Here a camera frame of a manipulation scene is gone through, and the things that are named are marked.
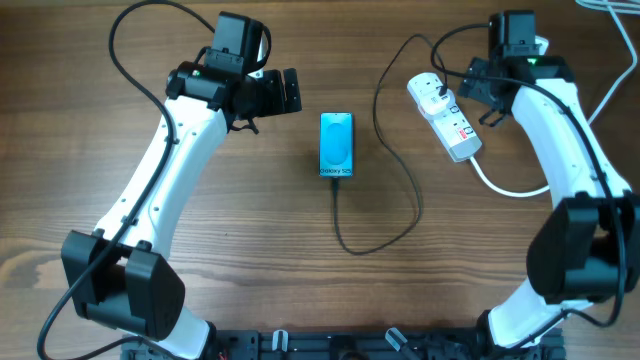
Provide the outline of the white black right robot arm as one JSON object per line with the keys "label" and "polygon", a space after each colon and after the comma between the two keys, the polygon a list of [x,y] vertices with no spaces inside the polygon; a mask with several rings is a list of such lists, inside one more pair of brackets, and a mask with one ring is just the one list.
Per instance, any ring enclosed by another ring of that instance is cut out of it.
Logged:
{"label": "white black right robot arm", "polygon": [[570,315],[613,300],[612,325],[639,280],[639,197],[611,166],[582,112],[575,77],[546,56],[530,10],[484,23],[488,57],[475,58],[459,93],[511,115],[528,136],[546,177],[553,211],[529,246],[527,278],[484,315],[492,358],[537,346]]}

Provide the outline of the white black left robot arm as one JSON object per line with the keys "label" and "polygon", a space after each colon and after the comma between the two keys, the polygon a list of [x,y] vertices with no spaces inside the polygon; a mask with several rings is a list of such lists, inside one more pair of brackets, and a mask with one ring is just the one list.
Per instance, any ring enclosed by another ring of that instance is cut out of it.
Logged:
{"label": "white black left robot arm", "polygon": [[210,46],[170,72],[161,122],[119,201],[91,233],[71,232],[61,250],[64,301],[80,317],[123,331],[125,353],[221,357],[215,326],[186,308],[185,285],[169,265],[176,225],[230,132],[301,110],[296,71],[266,66],[272,39],[263,23],[223,12],[212,32]]}

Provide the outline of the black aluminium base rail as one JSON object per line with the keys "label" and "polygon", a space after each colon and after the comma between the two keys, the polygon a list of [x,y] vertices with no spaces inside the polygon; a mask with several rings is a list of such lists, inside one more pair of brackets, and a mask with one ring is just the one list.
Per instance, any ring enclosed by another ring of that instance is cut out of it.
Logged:
{"label": "black aluminium base rail", "polygon": [[483,359],[471,329],[405,332],[401,341],[381,332],[296,333],[220,331],[211,359]]}

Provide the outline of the white power strip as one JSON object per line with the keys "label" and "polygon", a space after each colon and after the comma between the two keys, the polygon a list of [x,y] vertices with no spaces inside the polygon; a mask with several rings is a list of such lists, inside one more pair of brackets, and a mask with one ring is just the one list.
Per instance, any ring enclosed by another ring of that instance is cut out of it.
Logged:
{"label": "white power strip", "polygon": [[470,160],[482,142],[457,105],[451,89],[440,94],[443,82],[437,74],[420,73],[411,78],[407,90],[453,162]]}

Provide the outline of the cyan Galaxy smartphone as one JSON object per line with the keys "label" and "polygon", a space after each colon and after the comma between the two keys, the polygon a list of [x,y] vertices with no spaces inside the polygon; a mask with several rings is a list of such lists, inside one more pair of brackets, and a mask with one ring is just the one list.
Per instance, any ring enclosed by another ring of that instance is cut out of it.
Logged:
{"label": "cyan Galaxy smartphone", "polygon": [[342,178],[354,174],[354,118],[349,112],[320,116],[319,175]]}

